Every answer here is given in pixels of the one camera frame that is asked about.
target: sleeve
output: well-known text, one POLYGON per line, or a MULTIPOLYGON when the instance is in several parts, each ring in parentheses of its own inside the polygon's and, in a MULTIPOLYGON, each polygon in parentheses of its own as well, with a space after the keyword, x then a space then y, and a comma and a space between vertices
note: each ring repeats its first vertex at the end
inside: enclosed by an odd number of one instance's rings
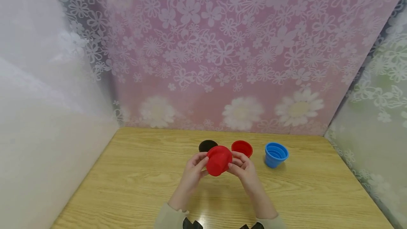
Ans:
POLYGON ((284 221, 281 216, 278 215, 274 219, 257 219, 257 222, 262 224, 264 229, 286 229, 284 221))
POLYGON ((155 220, 154 229, 182 229, 182 223, 189 211, 176 211, 168 203, 164 203, 155 220))

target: wall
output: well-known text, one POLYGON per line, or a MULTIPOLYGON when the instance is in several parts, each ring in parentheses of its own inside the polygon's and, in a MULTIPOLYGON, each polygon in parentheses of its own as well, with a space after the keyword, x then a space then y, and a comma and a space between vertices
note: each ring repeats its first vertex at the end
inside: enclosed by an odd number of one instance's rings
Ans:
POLYGON ((398 0, 60 1, 126 125, 323 135, 398 0))
POLYGON ((49 228, 118 124, 57 0, 0 7, 0 227, 49 228))
POLYGON ((407 9, 400 0, 325 137, 394 228, 407 228, 407 9))

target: table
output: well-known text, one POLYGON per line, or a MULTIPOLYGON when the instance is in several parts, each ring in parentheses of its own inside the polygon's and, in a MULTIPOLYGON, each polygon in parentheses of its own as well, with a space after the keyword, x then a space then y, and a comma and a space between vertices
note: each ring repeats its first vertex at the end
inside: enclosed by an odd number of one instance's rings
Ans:
MULTIPOLYGON (((153 228, 185 163, 206 139, 229 148, 235 140, 252 144, 251 159, 288 228, 393 228, 321 136, 148 128, 117 131, 52 228, 153 228), (290 152, 276 169, 263 162, 271 141, 290 152)), ((188 209, 189 219, 206 229, 255 223, 240 181, 229 173, 203 178, 188 209)))

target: person's right hand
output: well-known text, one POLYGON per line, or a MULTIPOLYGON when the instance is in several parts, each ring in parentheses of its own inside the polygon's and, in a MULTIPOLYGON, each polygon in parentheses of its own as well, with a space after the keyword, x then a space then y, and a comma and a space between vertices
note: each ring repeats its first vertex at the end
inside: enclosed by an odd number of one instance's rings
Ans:
POLYGON ((262 193, 264 191, 262 183, 257 176, 253 162, 243 153, 232 151, 233 161, 229 163, 228 172, 237 176, 244 190, 249 196, 262 193))
POLYGON ((244 154, 231 152, 234 156, 229 163, 228 172, 239 177, 246 194, 250 197, 257 218, 274 219, 278 216, 276 208, 265 192, 263 185, 255 172, 253 162, 244 154))

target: pink floral wallpaper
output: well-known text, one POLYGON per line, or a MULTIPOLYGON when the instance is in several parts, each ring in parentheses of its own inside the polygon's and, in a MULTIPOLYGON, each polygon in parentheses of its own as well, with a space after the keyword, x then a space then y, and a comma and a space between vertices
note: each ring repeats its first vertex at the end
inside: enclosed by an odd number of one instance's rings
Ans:
POLYGON ((323 135, 399 0, 97 1, 125 125, 323 135))

